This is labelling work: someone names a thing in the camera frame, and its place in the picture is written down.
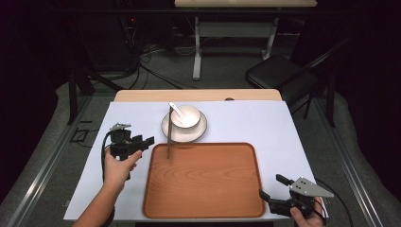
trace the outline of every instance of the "forearm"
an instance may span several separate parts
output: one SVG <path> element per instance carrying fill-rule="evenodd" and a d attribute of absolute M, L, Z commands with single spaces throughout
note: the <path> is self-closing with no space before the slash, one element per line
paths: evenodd
<path fill-rule="evenodd" d="M 112 213 L 119 191 L 105 184 L 73 226 L 101 226 Z"/>

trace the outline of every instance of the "saucer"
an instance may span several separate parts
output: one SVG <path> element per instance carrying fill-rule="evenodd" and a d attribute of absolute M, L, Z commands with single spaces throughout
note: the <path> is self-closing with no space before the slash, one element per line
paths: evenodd
<path fill-rule="evenodd" d="M 202 112 L 200 112 L 200 122 L 191 128 L 180 128 L 172 124 L 171 140 L 180 143 L 192 142 L 203 135 L 207 128 L 207 120 Z M 168 114 L 163 118 L 162 131 L 168 136 Z"/>

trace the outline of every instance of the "brown wooden tray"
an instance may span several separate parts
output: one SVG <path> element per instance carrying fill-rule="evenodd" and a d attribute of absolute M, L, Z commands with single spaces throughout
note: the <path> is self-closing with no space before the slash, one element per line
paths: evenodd
<path fill-rule="evenodd" d="M 154 147 L 143 211 L 148 218 L 258 218 L 265 213 L 254 148 L 247 143 Z"/>

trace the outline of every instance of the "chair seat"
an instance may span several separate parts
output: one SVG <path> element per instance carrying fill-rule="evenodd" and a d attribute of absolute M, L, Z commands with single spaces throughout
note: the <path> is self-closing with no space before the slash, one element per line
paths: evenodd
<path fill-rule="evenodd" d="M 288 106 L 310 93 L 318 79 L 304 73 L 291 83 L 281 84 L 300 72 L 303 68 L 282 56 L 271 56 L 246 72 L 246 80 L 255 88 L 278 89 Z"/>

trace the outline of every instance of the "human arm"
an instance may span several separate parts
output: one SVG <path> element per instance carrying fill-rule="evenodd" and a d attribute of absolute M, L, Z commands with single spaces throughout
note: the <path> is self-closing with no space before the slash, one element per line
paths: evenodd
<path fill-rule="evenodd" d="M 74 223 L 79 226 L 101 226 L 112 213 L 118 195 L 124 188 L 127 177 L 135 167 L 136 162 L 142 156 L 138 150 L 128 159 L 118 161 L 110 153 L 110 148 L 105 149 L 104 183 L 97 195 Z"/>
<path fill-rule="evenodd" d="M 315 210 L 320 214 L 323 211 L 321 204 L 322 200 L 315 197 Z M 290 209 L 290 212 L 298 227 L 323 227 L 323 220 L 315 213 L 312 213 L 309 217 L 305 219 L 301 211 L 297 207 L 292 207 Z"/>

